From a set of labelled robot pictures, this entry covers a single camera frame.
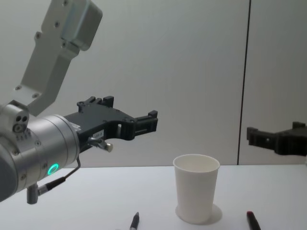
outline black pen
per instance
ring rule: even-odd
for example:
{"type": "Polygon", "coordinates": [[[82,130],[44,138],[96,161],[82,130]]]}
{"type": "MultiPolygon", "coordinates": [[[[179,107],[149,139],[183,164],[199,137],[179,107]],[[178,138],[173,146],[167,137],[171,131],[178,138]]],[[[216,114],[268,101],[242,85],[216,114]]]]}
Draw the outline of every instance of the black pen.
{"type": "Polygon", "coordinates": [[[256,217],[253,212],[248,211],[247,212],[248,217],[248,223],[251,230],[261,230],[258,221],[256,220],[256,217]]]}
{"type": "Polygon", "coordinates": [[[133,221],[132,221],[132,223],[131,223],[130,230],[137,230],[137,229],[138,229],[139,222],[140,222],[140,215],[139,215],[139,213],[137,212],[137,213],[134,215],[134,217],[133,217],[133,221]]]}

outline silver cylindrical joint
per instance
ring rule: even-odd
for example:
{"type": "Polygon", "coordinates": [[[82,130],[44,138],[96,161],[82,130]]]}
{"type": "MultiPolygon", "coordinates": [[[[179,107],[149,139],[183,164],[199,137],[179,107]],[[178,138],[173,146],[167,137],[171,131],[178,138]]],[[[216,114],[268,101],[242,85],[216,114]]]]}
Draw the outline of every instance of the silver cylindrical joint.
{"type": "Polygon", "coordinates": [[[11,196],[73,163],[79,155],[79,139],[69,121],[51,115],[30,121],[26,132],[16,135],[16,140],[1,137],[0,151],[0,168],[12,172],[0,186],[15,185],[5,194],[0,192],[2,201],[9,193],[11,196]]]}

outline screw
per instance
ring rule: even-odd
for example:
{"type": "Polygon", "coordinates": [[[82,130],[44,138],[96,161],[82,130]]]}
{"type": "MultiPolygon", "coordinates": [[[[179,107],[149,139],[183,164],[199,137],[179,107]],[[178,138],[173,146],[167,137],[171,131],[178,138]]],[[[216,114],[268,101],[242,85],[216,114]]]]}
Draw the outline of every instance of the screw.
{"type": "Polygon", "coordinates": [[[54,23],[54,27],[56,27],[56,28],[59,27],[59,22],[58,22],[58,21],[56,21],[56,22],[54,23]]]}
{"type": "Polygon", "coordinates": [[[36,142],[35,142],[35,145],[36,146],[40,146],[42,143],[39,141],[39,140],[37,140],[36,142]]]}
{"type": "Polygon", "coordinates": [[[17,124],[17,125],[14,125],[14,127],[13,127],[13,132],[14,133],[19,133],[19,132],[21,132],[22,131],[22,126],[21,125],[19,125],[19,124],[17,124]]]}
{"type": "Polygon", "coordinates": [[[38,96],[39,96],[38,93],[34,93],[34,94],[32,95],[32,98],[37,98],[38,96]]]}

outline white wall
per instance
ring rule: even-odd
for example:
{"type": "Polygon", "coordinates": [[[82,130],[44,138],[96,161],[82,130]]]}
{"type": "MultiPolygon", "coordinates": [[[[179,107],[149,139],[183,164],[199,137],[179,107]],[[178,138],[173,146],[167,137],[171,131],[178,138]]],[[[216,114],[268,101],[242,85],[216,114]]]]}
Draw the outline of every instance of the white wall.
{"type": "MultiPolygon", "coordinates": [[[[83,153],[83,166],[170,165],[204,153],[236,164],[248,1],[95,0],[104,12],[92,47],[74,59],[58,100],[67,115],[90,96],[115,96],[132,115],[159,112],[156,133],[114,151],[83,153]]],[[[49,0],[0,7],[0,98],[21,80],[49,0]]]]}
{"type": "Polygon", "coordinates": [[[248,146],[246,128],[277,132],[307,122],[307,1],[253,0],[240,164],[304,163],[248,146]]]}

